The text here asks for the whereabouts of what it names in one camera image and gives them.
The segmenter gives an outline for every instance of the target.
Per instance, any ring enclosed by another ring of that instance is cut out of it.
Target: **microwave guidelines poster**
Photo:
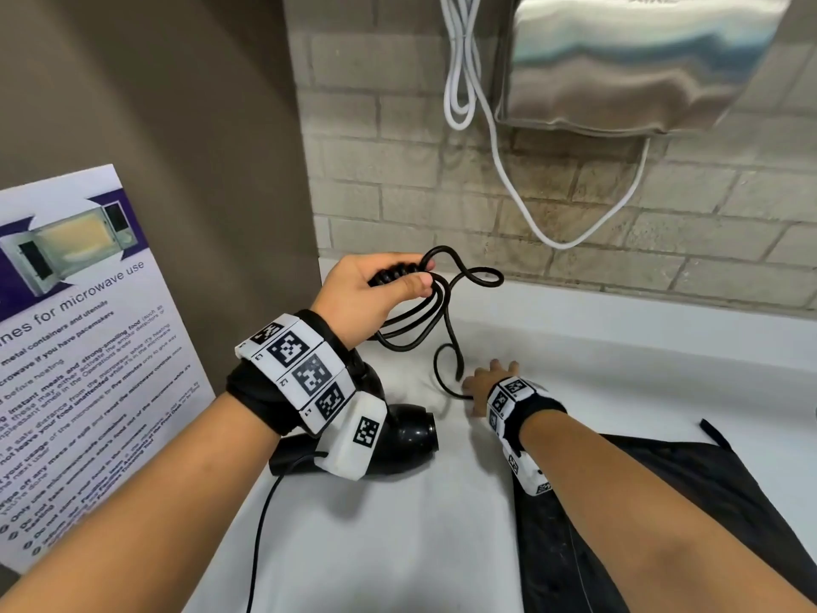
[[[0,562],[25,572],[214,398],[113,166],[0,191]]]

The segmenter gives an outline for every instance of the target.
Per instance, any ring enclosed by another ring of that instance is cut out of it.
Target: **black bag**
[[[817,604],[817,566],[723,435],[706,420],[701,428],[718,445],[605,438],[727,528]],[[526,613],[628,613],[618,588],[556,494],[531,497],[515,480],[514,504]]]

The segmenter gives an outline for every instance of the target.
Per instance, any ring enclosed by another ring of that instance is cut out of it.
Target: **black hair dryer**
[[[351,355],[351,362],[346,367],[358,391],[367,391],[385,402],[383,384],[372,366],[360,359],[357,350]],[[318,440],[307,434],[281,439],[270,458],[271,473],[281,475],[293,461],[314,452],[317,446]],[[366,476],[390,476],[411,471],[429,462],[439,449],[433,414],[415,404],[388,404],[388,416]],[[293,473],[321,471],[313,461],[307,460],[295,467]]]

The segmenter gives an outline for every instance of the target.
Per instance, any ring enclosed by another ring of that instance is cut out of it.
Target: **microwave picture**
[[[66,277],[136,244],[119,202],[0,238],[0,249],[37,297]]]

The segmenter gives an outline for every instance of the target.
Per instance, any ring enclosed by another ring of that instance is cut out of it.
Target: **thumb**
[[[377,290],[381,291],[383,302],[391,309],[403,301],[428,297],[431,294],[433,281],[429,273],[412,273],[395,279],[391,284],[377,286]]]

